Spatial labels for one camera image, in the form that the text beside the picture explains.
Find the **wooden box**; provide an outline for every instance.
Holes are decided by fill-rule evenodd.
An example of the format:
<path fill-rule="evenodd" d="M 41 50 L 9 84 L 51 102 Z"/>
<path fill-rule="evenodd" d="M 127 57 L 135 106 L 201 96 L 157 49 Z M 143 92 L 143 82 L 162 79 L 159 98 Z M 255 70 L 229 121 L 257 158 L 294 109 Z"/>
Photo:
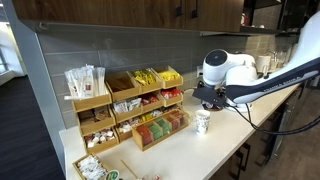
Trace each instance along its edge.
<path fill-rule="evenodd" d="M 142 113 L 150 112 L 163 106 L 163 97 L 159 93 L 154 93 L 159 101 L 142 106 Z"/>
<path fill-rule="evenodd" d="M 172 136 L 173 134 L 181 131 L 182 129 L 184 129 L 185 127 L 188 126 L 188 124 L 189 124 L 189 117 L 188 117 L 188 115 L 187 115 L 186 113 L 184 113 L 183 111 L 180 111 L 180 112 L 183 113 L 184 115 L 183 115 L 182 123 L 180 124 L 180 127 L 179 127 L 178 129 L 176 129 L 176 130 L 174 130 L 174 131 L 171 131 L 170 134 L 166 134 L 166 135 L 162 136 L 161 138 L 159 138 L 159 139 L 157 139 L 157 140 L 155 140 L 155 141 L 153 141 L 153 142 L 151 142 L 151 143 L 149 143 L 149 144 L 147 144 L 147 145 L 144 146 L 141 135 L 140 135 L 139 132 L 136 130 L 136 128 L 132 128 L 132 136 L 133 136 L 134 142 L 137 144 L 137 146 L 138 146 L 142 151 L 145 151 L 145 150 L 151 148 L 152 146 L 160 143 L 161 141 L 167 139 L 168 137 Z M 145 123 L 144 125 L 148 126 L 148 125 L 151 125 L 151 123 L 153 123 L 153 121 L 148 122 L 148 123 Z"/>
<path fill-rule="evenodd" d="M 102 121 L 98 121 L 98 122 L 95 122 L 92 124 L 86 124 L 86 125 L 81 125 L 81 119 L 79 119 L 79 116 L 77 114 L 78 125 L 80 128 L 80 134 L 82 136 L 86 136 L 86 135 L 92 134 L 93 132 L 97 132 L 102 129 L 115 126 L 116 125 L 115 117 L 114 117 L 109 106 L 108 106 L 108 110 L 109 110 L 109 113 L 111 116 L 110 118 L 106 118 Z"/>
<path fill-rule="evenodd" d="M 164 99 L 163 96 L 161 96 L 162 101 L 163 101 L 163 106 L 168 107 L 177 103 L 181 103 L 183 101 L 183 94 L 180 93 L 179 96 L 172 97 L 170 99 Z"/>
<path fill-rule="evenodd" d="M 163 84 L 162 80 L 156 74 L 154 74 L 153 70 L 151 70 L 149 68 L 147 70 L 153 75 L 153 77 L 155 78 L 156 82 L 153 83 L 153 84 L 149 84 L 149 85 L 143 86 L 143 85 L 141 85 L 140 83 L 138 83 L 136 81 L 140 86 L 141 94 L 146 94 L 148 92 L 157 91 L 157 90 L 160 90 L 162 88 L 162 84 Z M 128 72 L 128 73 L 134 79 L 133 72 Z"/>
<path fill-rule="evenodd" d="M 134 118 L 134 117 L 141 115 L 142 114 L 142 106 L 137 107 L 137 108 L 133 108 L 131 111 L 120 113 L 120 114 L 115 112 L 115 110 L 113 108 L 112 108 L 112 111 L 116 117 L 116 122 L 121 123 L 125 120 L 128 120 L 128 119 L 131 119 L 131 118 Z"/>
<path fill-rule="evenodd" d="M 132 137 L 132 130 L 126 133 L 120 133 L 119 129 L 116 128 L 116 131 L 117 131 L 120 142 L 123 142 Z"/>
<path fill-rule="evenodd" d="M 106 85 L 111 92 L 112 101 L 120 101 L 140 94 L 140 86 L 128 72 L 119 72 L 106 77 Z"/>
<path fill-rule="evenodd" d="M 112 103 L 111 94 L 108 90 L 106 95 L 97 96 L 83 100 L 73 100 L 72 106 L 75 112 L 81 112 L 92 108 L 108 105 Z"/>
<path fill-rule="evenodd" d="M 98 156 L 96 156 L 95 153 L 89 153 L 85 156 L 83 156 L 82 158 L 78 159 L 76 162 L 72 163 L 73 167 L 76 169 L 79 177 L 82 179 L 82 180 L 86 180 L 86 178 L 82 175 L 82 173 L 80 172 L 79 168 L 78 168 L 78 163 L 82 160 L 84 160 L 85 158 L 87 158 L 88 156 L 93 156 L 95 157 L 96 159 L 98 159 L 99 163 L 101 164 L 101 166 L 107 171 L 109 172 L 110 171 L 110 168 L 105 165 L 104 163 L 102 163 L 102 161 L 100 160 L 100 158 Z"/>
<path fill-rule="evenodd" d="M 112 148 L 112 147 L 114 147 L 114 146 L 119 144 L 119 138 L 118 138 L 118 135 L 117 135 L 115 129 L 114 128 L 111 128 L 111 129 L 113 131 L 113 134 L 114 134 L 115 138 L 113 138 L 113 139 L 111 139 L 109 141 L 106 141 L 104 143 L 101 143 L 101 144 L 96 144 L 92 148 L 87 148 L 87 142 L 85 142 L 84 138 L 82 138 L 83 139 L 83 144 L 85 146 L 84 148 L 85 148 L 85 150 L 87 151 L 88 154 L 89 153 L 99 153 L 101 151 L 105 151 L 105 150 L 110 149 L 110 148 Z"/>
<path fill-rule="evenodd" d="M 162 81 L 162 88 L 163 89 L 169 89 L 172 87 L 177 87 L 183 85 L 183 77 L 180 75 L 180 78 L 170 80 L 170 81 L 165 81 L 158 73 L 163 72 L 163 71 L 172 71 L 175 73 L 178 73 L 176 70 L 171 68 L 170 66 L 166 67 L 158 67 L 158 68 L 153 68 L 153 72 L 161 79 Z"/>

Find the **gray tile backsplash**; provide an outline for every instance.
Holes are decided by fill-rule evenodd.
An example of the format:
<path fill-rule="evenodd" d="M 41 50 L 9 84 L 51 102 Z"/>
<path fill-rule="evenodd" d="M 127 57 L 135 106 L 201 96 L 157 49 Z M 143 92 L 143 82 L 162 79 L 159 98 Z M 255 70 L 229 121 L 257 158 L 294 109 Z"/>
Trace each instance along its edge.
<path fill-rule="evenodd" d="M 92 32 L 46 31 L 38 34 L 44 54 L 95 51 L 97 49 L 95 37 Z"/>
<path fill-rule="evenodd" d="M 69 93 L 68 83 L 64 75 L 51 76 L 51 83 L 56 95 Z"/>
<path fill-rule="evenodd" d="M 156 61 L 156 49 L 99 51 L 103 67 L 120 67 Z"/>
<path fill-rule="evenodd" d="M 100 66 L 98 52 L 49 54 L 44 56 L 50 75 L 60 75 L 65 71 L 82 67 L 86 64 Z"/>
<path fill-rule="evenodd" d="M 254 23 L 275 26 L 281 7 L 258 9 Z M 214 49 L 241 51 L 255 58 L 269 50 L 280 50 L 296 38 L 275 36 L 200 36 L 198 31 L 143 29 L 106 26 L 49 24 L 38 32 L 48 72 L 67 128 L 77 125 L 64 71 L 85 64 L 103 66 L 106 74 L 170 65 L 184 77 L 181 89 L 194 87 L 201 78 L 196 67 Z"/>
<path fill-rule="evenodd" d="M 149 33 L 97 32 L 99 50 L 155 48 L 153 31 Z"/>

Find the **dark wood cabinet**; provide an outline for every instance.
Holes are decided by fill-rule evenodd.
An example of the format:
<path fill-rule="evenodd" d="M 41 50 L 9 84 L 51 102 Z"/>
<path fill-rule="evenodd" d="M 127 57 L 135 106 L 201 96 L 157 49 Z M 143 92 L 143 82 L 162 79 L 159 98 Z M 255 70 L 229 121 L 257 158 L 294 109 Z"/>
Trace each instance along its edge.
<path fill-rule="evenodd" d="M 279 128 L 281 113 L 274 112 L 260 128 L 276 131 Z M 254 132 L 251 137 L 219 168 L 210 180 L 252 179 L 269 161 L 275 136 Z"/>
<path fill-rule="evenodd" d="M 243 0 L 186 0 L 186 29 L 239 32 Z"/>
<path fill-rule="evenodd" d="M 13 0 L 20 20 L 238 32 L 243 0 Z"/>
<path fill-rule="evenodd" d="M 180 0 L 13 0 L 21 20 L 151 28 L 183 28 Z"/>

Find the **counter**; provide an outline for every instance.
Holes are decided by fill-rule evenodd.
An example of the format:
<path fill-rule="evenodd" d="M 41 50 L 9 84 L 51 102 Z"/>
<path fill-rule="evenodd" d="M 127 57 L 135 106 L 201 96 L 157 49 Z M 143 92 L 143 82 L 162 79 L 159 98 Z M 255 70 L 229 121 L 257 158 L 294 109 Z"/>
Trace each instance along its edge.
<path fill-rule="evenodd" d="M 253 123 L 261 125 L 297 87 L 288 87 L 253 102 Z M 190 117 L 196 110 L 202 109 L 200 100 L 191 94 L 191 91 L 185 92 L 183 102 L 184 111 Z M 211 112 L 209 131 L 203 136 L 196 134 L 195 123 L 192 118 L 190 120 L 187 128 L 145 152 L 131 138 L 98 156 L 111 169 L 119 170 L 124 180 L 134 179 L 134 176 L 121 160 L 140 177 L 158 174 L 161 179 L 169 180 L 208 179 L 254 132 L 238 113 L 225 109 Z M 79 179 L 72 166 L 74 161 L 85 155 L 78 127 L 61 131 L 60 136 L 65 148 L 66 178 Z"/>

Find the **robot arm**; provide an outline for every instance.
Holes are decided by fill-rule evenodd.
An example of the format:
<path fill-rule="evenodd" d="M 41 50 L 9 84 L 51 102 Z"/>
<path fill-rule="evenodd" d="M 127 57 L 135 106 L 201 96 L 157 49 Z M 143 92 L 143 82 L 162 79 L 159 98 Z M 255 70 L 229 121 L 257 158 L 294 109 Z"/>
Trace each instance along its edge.
<path fill-rule="evenodd" d="M 224 100 L 215 94 L 213 86 L 226 80 L 226 96 L 236 104 L 252 102 L 266 94 L 300 83 L 320 74 L 320 12 L 307 22 L 300 35 L 298 48 L 282 69 L 256 79 L 249 55 L 232 55 L 223 50 L 210 52 L 203 64 L 203 79 L 207 87 L 198 88 L 193 96 L 218 106 Z"/>

